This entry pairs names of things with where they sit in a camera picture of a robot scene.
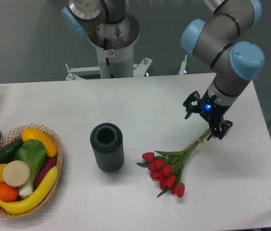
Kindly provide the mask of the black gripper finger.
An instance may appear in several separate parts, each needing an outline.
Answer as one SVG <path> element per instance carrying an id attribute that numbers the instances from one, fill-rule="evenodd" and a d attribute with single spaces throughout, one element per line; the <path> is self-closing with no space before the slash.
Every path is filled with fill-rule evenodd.
<path id="1" fill-rule="evenodd" d="M 210 140 L 211 138 L 218 138 L 219 140 L 222 140 L 227 135 L 232 126 L 232 121 L 223 119 L 218 126 L 210 129 L 211 134 L 207 137 L 207 140 Z"/>
<path id="2" fill-rule="evenodd" d="M 185 119 L 188 119 L 193 113 L 199 114 L 201 112 L 200 101 L 201 97 L 198 91 L 194 91 L 187 97 L 183 102 L 186 111 Z"/>

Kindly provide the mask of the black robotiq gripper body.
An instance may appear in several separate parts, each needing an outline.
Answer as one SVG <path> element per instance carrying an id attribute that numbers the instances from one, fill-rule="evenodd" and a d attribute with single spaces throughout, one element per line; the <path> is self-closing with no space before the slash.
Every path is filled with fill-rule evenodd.
<path id="1" fill-rule="evenodd" d="M 210 128 L 231 127 L 230 120 L 224 120 L 224 114 L 228 111 L 230 106 L 223 106 L 217 104 L 217 96 L 209 96 L 205 92 L 204 96 L 199 101 L 200 115 L 208 122 Z"/>

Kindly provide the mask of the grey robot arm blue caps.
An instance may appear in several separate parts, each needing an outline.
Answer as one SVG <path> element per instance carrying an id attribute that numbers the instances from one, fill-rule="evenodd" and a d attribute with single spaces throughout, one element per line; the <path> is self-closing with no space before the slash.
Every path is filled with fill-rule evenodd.
<path id="1" fill-rule="evenodd" d="M 232 122 L 224 114 L 259 73 L 264 54 L 255 44 L 237 42 L 261 17 L 258 0 L 208 0 L 214 19 L 192 21 L 181 36 L 182 47 L 215 73 L 203 96 L 191 93 L 184 101 L 187 116 L 198 113 L 222 139 Z M 124 0 L 71 0 L 61 11 L 68 27 L 89 39 L 97 51 L 102 78 L 134 77 L 134 44 L 139 23 L 126 12 Z"/>

